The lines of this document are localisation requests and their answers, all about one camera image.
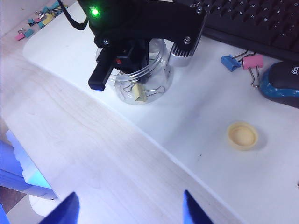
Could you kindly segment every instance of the wooden desk surface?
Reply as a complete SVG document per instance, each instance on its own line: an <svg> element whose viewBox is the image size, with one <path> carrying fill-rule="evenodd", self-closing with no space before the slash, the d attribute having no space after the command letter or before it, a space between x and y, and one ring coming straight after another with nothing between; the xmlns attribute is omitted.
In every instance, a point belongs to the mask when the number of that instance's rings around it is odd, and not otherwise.
<svg viewBox="0 0 299 224"><path fill-rule="evenodd" d="M57 196L78 194L79 223L182 223L185 189L215 223L242 222L126 121L29 64L14 36L1 39L1 117Z"/></svg>

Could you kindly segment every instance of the metal screw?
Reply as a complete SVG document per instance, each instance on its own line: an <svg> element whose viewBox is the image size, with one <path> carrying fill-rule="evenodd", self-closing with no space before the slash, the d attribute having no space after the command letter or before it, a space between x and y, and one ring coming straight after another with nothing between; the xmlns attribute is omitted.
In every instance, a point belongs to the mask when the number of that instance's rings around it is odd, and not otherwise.
<svg viewBox="0 0 299 224"><path fill-rule="evenodd" d="M198 6L197 9L196 9L196 13L197 14L201 14L202 13L202 7L201 6Z"/></svg>
<svg viewBox="0 0 299 224"><path fill-rule="evenodd" d="M109 44L110 44L110 41L109 41L108 39L104 39L104 40L103 40L103 44L104 44L104 45L109 45Z"/></svg>
<svg viewBox="0 0 299 224"><path fill-rule="evenodd" d="M191 4L190 7L191 7L191 8L195 8L195 7L199 6L200 4L201 4L201 2L200 2L200 1L197 1L197 3L193 3L193 4Z"/></svg>
<svg viewBox="0 0 299 224"><path fill-rule="evenodd" d="M187 37L185 37L185 39L184 39L184 44L189 44L190 41L191 41L191 37L187 36Z"/></svg>

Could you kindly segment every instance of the white desk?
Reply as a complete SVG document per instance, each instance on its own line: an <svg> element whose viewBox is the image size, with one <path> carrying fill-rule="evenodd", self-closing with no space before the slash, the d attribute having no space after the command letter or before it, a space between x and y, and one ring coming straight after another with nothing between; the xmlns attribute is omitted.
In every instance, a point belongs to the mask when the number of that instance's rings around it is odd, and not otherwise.
<svg viewBox="0 0 299 224"><path fill-rule="evenodd" d="M84 19L77 3L69 12ZM90 29L77 31L59 16L23 54L136 125L248 223L298 222L299 110L263 98L248 71L231 73L220 64L221 55L241 49L203 37L193 63L175 70L169 91L142 106L121 102L109 86L102 93L89 89L95 52ZM261 73L276 61L264 60ZM239 152L227 144L226 128L236 120L258 129L255 149Z"/></svg>

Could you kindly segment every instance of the clear plastic jar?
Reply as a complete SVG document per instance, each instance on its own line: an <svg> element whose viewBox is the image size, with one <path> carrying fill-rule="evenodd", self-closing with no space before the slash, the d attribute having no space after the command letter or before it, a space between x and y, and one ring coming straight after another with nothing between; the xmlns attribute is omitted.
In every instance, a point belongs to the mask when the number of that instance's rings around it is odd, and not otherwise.
<svg viewBox="0 0 299 224"><path fill-rule="evenodd" d="M167 65L168 55L164 40L149 42L149 65L125 74L114 69L108 82L115 89L119 99L132 104L146 104L161 97L170 87L173 74Z"/></svg>

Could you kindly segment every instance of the computer mouse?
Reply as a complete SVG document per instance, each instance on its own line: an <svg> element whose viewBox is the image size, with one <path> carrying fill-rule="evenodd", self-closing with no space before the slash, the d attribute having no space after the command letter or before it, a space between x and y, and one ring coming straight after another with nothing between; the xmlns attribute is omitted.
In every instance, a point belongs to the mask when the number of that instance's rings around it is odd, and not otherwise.
<svg viewBox="0 0 299 224"><path fill-rule="evenodd" d="M299 62L273 64L263 74L260 92L272 101L299 108Z"/></svg>

